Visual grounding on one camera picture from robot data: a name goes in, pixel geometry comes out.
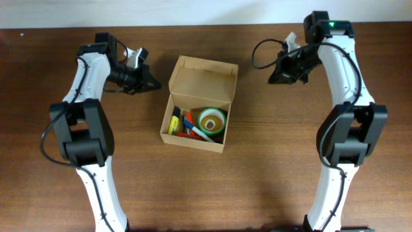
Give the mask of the blue white marker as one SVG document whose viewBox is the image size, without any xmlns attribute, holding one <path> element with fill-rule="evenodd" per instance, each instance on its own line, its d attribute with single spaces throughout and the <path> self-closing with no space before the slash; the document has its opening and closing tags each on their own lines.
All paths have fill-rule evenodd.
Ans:
<svg viewBox="0 0 412 232">
<path fill-rule="evenodd" d="M 204 132 L 199 130 L 195 125 L 191 124 L 189 121 L 184 120 L 183 124 L 185 126 L 187 126 L 190 130 L 195 132 L 197 135 L 199 135 L 200 137 L 205 139 L 206 141 L 214 143 L 214 141 L 210 137 L 208 137 L 206 134 L 204 134 Z"/>
</svg>

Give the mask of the yellow tape roll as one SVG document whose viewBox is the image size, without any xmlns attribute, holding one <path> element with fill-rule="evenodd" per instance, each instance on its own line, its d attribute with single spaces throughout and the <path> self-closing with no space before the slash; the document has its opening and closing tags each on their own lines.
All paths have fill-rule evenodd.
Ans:
<svg viewBox="0 0 412 232">
<path fill-rule="evenodd" d="M 201 126 L 209 132 L 220 131 L 223 127 L 223 121 L 216 115 L 208 115 L 201 120 Z"/>
</svg>

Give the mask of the orange utility knife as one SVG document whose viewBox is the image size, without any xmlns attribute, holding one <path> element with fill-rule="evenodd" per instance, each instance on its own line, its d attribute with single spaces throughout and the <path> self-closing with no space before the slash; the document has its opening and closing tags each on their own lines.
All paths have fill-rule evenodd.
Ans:
<svg viewBox="0 0 412 232">
<path fill-rule="evenodd" d="M 188 138 L 188 139 L 204 140 L 203 137 L 201 137 L 197 134 L 192 135 L 192 134 L 187 134 L 187 133 L 180 132 L 180 133 L 177 133 L 176 136 L 183 137 L 183 138 Z"/>
</svg>

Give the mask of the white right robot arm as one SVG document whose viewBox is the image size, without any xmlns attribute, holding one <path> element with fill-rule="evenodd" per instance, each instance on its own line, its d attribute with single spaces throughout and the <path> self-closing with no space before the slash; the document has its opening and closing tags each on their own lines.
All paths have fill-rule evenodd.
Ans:
<svg viewBox="0 0 412 232">
<path fill-rule="evenodd" d="M 326 11 L 313 11 L 303 22 L 305 46 L 290 35 L 275 61 L 270 84 L 308 82 L 308 74 L 324 66 L 332 110 L 316 135 L 321 176 L 314 203 L 304 216 L 303 231 L 341 231 L 341 215 L 350 184 L 371 155 L 388 119 L 363 81 L 349 21 L 332 21 Z"/>
</svg>

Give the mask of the brown cardboard box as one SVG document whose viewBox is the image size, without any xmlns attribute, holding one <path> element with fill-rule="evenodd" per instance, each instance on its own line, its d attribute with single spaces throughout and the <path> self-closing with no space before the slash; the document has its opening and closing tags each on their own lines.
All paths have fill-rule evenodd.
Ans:
<svg viewBox="0 0 412 232">
<path fill-rule="evenodd" d="M 236 92 L 239 67 L 188 56 L 179 56 L 169 80 L 169 99 L 160 129 L 164 143 L 186 146 L 200 150 L 221 153 L 225 147 L 229 116 Z M 192 123 L 200 128 L 200 114 L 207 108 L 216 108 L 225 115 L 225 126 L 217 136 L 211 136 L 213 143 L 205 139 L 192 139 L 168 134 L 175 108 L 180 116 L 191 113 Z"/>
</svg>

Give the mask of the yellow highlighter pen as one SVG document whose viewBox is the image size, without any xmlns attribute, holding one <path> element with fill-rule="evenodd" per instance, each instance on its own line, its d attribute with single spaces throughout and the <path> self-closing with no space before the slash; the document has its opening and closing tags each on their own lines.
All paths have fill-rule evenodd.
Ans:
<svg viewBox="0 0 412 232">
<path fill-rule="evenodd" d="M 167 130 L 168 135 L 175 135 L 178 130 L 179 120 L 180 120 L 181 109 L 177 106 L 174 107 L 173 114 L 171 116 L 171 121 Z"/>
</svg>

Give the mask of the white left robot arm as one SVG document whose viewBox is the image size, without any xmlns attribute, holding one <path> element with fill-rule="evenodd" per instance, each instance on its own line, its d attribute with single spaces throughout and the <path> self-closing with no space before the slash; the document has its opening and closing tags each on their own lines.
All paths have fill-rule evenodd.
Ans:
<svg viewBox="0 0 412 232">
<path fill-rule="evenodd" d="M 114 135 L 101 105 L 108 82 L 118 86 L 118 93 L 134 95 L 160 89 L 145 63 L 145 48 L 124 48 L 124 59 L 118 59 L 123 44 L 108 32 L 97 33 L 91 44 L 77 52 L 77 72 L 62 102 L 52 104 L 51 118 L 41 136 L 53 131 L 62 155 L 62 166 L 76 170 L 92 208 L 96 231 L 129 231 L 129 221 L 118 199 L 112 173 L 115 150 Z"/>
</svg>

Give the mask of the green tape roll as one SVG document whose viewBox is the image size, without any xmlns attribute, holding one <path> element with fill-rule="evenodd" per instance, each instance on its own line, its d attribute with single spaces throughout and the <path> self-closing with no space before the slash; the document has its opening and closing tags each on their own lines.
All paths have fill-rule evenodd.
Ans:
<svg viewBox="0 0 412 232">
<path fill-rule="evenodd" d="M 226 125 L 226 114 L 219 108 L 205 108 L 198 116 L 200 130 L 209 137 L 223 135 Z"/>
</svg>

